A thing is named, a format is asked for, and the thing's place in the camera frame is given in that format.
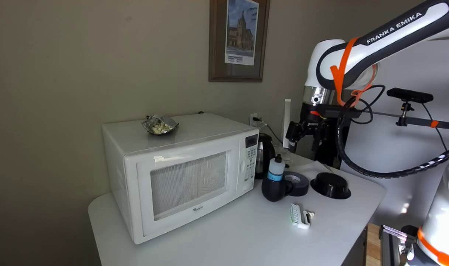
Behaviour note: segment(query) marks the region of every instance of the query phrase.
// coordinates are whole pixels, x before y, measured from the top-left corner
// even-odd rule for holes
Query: white microwave
[[[109,179],[133,242],[208,214],[254,186],[257,128],[201,113],[167,135],[141,120],[102,126]]]

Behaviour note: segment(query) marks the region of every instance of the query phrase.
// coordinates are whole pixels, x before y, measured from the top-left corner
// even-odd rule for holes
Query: electrical outlet
[[[258,124],[259,124],[259,122],[258,122],[258,121],[254,121],[254,120],[252,119],[253,117],[258,117],[258,116],[257,116],[257,113],[251,113],[251,114],[250,114],[250,116],[249,116],[249,125],[250,125],[250,126],[253,126],[253,127],[257,127]]]

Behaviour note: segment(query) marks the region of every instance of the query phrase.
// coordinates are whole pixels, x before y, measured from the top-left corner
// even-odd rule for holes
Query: black tape roll
[[[289,180],[293,183],[293,190],[290,196],[300,197],[308,192],[309,182],[308,179],[297,172],[285,171],[283,173],[285,180]]]

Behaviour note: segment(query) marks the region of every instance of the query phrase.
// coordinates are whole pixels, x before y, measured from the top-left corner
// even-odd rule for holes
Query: microwave keypad
[[[246,165],[246,176],[244,178],[244,181],[251,180],[254,178],[254,172],[255,172],[255,157],[257,156],[257,145],[251,146],[246,149],[248,153],[248,163]]]

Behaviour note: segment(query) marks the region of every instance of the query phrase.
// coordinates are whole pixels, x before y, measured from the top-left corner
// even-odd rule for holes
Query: picture frame
[[[209,81],[262,82],[270,0],[210,0]]]

